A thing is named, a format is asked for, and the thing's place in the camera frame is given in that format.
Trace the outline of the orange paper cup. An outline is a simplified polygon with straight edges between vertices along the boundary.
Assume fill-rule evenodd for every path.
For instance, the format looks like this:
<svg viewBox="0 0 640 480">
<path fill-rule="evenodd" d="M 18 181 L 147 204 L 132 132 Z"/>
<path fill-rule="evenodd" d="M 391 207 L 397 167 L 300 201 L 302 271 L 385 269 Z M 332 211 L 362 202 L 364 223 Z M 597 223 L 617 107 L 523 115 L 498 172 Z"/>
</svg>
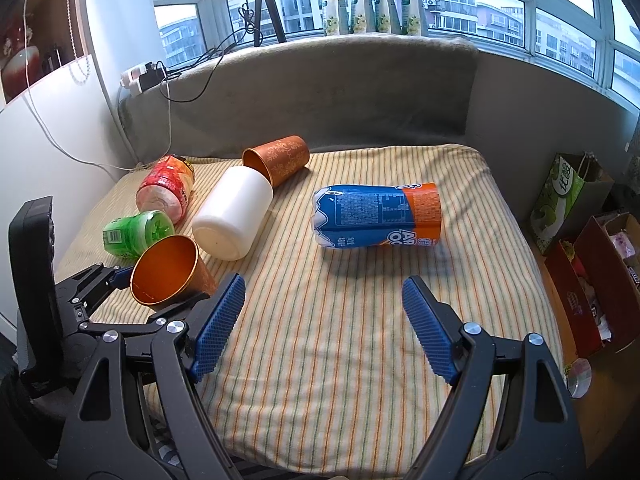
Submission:
<svg viewBox="0 0 640 480">
<path fill-rule="evenodd" d="M 242 154 L 242 164 L 258 171 L 273 188 L 302 170 L 309 159 L 308 145 L 300 136 L 286 136 L 247 148 Z"/>
<path fill-rule="evenodd" d="M 218 285 L 191 237 L 171 235 L 148 248 L 130 278 L 130 294 L 138 304 L 155 311 L 204 292 L 212 296 Z"/>
</svg>

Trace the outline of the white plastic cup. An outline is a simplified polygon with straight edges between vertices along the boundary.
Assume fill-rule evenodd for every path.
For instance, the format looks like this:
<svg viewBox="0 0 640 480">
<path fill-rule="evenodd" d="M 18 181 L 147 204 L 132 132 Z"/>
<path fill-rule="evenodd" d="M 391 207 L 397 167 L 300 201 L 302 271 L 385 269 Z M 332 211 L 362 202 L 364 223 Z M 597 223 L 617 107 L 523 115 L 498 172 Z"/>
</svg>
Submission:
<svg viewBox="0 0 640 480">
<path fill-rule="evenodd" d="M 272 199 L 273 188 L 260 172 L 245 166 L 230 167 L 192 221 L 196 244 L 216 259 L 244 258 Z"/>
</svg>

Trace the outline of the clear round lid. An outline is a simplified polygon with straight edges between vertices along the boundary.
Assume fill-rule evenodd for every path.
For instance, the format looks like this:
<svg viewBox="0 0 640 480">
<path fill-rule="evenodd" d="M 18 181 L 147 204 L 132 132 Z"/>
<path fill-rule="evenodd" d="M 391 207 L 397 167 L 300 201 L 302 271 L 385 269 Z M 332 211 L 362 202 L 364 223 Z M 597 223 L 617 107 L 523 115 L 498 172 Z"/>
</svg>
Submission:
<svg viewBox="0 0 640 480">
<path fill-rule="evenodd" d="M 588 360 L 575 360 L 565 372 L 567 390 L 574 399 L 583 398 L 590 389 L 592 368 Z"/>
</svg>

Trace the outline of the striped yellow cushion cover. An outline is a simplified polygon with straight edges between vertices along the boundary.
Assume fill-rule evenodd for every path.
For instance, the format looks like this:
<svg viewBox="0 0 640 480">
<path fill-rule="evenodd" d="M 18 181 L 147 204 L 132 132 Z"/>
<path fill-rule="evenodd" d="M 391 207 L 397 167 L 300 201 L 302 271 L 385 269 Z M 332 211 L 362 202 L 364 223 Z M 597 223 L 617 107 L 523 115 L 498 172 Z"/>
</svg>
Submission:
<svg viewBox="0 0 640 480">
<path fill-rule="evenodd" d="M 331 250 L 314 239 L 320 188 L 423 182 L 442 200 L 435 246 Z M 464 145 L 313 154 L 274 192 L 247 256 L 206 266 L 215 278 L 241 274 L 246 303 L 198 394 L 227 450 L 258 464 L 350 478 L 407 472 L 449 393 L 402 307 L 411 275 L 462 320 L 504 338 L 540 333 L 563 355 L 529 244 L 488 163 Z"/>
</svg>

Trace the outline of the red cardboard box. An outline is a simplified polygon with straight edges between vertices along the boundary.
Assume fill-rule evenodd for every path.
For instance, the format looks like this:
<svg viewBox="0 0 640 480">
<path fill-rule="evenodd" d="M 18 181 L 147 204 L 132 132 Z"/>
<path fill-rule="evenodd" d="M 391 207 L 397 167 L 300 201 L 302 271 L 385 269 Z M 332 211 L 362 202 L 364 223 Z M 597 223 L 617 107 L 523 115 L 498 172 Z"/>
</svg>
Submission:
<svg viewBox="0 0 640 480">
<path fill-rule="evenodd" d="M 622 350 L 639 337 L 639 220 L 626 212 L 591 218 L 573 243 L 547 252 L 576 354 Z"/>
</svg>

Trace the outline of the blue orange plastic bottle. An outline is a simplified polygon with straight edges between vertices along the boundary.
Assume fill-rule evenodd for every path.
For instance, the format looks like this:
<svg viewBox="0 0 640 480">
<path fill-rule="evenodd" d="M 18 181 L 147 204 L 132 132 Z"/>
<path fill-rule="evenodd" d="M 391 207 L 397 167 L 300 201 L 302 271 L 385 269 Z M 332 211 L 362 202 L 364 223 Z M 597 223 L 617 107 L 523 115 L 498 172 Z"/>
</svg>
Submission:
<svg viewBox="0 0 640 480">
<path fill-rule="evenodd" d="M 314 192 L 311 205 L 311 229 L 325 248 L 432 247 L 442 235 L 434 183 L 331 185 Z"/>
</svg>

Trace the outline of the white power strip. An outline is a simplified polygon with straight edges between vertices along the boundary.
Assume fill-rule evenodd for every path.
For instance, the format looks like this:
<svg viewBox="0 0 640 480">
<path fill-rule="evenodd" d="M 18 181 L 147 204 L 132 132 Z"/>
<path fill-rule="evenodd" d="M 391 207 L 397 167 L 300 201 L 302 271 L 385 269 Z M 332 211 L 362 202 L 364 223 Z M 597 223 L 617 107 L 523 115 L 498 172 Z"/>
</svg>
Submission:
<svg viewBox="0 0 640 480">
<path fill-rule="evenodd" d="M 127 90 L 130 96 L 140 96 L 141 93 L 149 89 L 145 79 L 149 67 L 150 64 L 138 64 L 128 68 L 120 74 L 120 86 Z"/>
</svg>

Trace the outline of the black power adapter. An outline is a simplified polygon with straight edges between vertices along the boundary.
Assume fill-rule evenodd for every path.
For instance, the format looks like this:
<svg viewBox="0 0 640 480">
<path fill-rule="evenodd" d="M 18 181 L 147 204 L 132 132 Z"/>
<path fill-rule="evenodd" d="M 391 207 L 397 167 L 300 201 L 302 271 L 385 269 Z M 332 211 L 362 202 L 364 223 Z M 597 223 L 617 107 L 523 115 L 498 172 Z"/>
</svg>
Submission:
<svg viewBox="0 0 640 480">
<path fill-rule="evenodd" d="M 162 61 L 146 63 L 144 71 L 138 78 L 140 91 L 145 92 L 158 86 L 165 78 L 166 67 Z"/>
</svg>

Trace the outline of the red white vase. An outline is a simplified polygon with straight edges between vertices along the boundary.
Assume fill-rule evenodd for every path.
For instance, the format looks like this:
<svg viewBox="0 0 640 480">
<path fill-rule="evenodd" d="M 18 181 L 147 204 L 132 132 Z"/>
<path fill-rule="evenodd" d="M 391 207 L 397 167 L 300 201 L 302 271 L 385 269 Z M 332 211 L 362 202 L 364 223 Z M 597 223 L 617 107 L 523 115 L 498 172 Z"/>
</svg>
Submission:
<svg viewBox="0 0 640 480">
<path fill-rule="evenodd" d="M 8 102 L 19 96 L 40 74 L 40 52 L 32 43 L 32 29 L 14 21 L 1 41 L 1 82 Z"/>
</svg>

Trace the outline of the green paper shopping bag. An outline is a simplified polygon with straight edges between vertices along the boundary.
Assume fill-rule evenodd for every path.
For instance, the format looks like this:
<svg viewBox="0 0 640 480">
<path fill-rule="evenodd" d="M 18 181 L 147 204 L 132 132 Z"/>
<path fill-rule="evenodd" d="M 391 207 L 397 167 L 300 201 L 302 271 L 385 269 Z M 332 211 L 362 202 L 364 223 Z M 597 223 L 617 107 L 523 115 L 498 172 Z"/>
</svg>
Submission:
<svg viewBox="0 0 640 480">
<path fill-rule="evenodd" d="M 613 184 L 593 154 L 556 153 L 529 215 L 539 251 L 545 254 L 560 236 L 579 232 L 601 209 Z"/>
</svg>

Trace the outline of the grey sofa backrest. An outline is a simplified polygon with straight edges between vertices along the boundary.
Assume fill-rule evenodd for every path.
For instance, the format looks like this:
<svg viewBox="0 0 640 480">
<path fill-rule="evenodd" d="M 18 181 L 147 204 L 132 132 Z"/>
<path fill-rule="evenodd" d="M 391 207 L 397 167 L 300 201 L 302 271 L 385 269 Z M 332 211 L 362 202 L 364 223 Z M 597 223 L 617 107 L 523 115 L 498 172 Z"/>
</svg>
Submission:
<svg viewBox="0 0 640 480">
<path fill-rule="evenodd" d="M 119 105 L 137 158 L 238 158 L 300 136 L 311 151 L 459 142 L 480 52 L 462 38 L 364 34 L 248 48 Z"/>
</svg>

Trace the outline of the black tripod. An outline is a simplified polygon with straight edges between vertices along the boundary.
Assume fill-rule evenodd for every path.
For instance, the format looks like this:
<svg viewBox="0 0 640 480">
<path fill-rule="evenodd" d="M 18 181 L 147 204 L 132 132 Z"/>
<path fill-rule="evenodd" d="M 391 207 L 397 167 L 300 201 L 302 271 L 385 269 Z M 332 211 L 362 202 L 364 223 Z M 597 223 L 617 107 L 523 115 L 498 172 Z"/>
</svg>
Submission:
<svg viewBox="0 0 640 480">
<path fill-rule="evenodd" d="M 262 8 L 266 8 L 274 34 L 279 44 L 286 41 L 285 31 L 280 18 L 276 0 L 254 0 L 254 46 L 260 47 L 264 41 L 262 31 Z"/>
</svg>

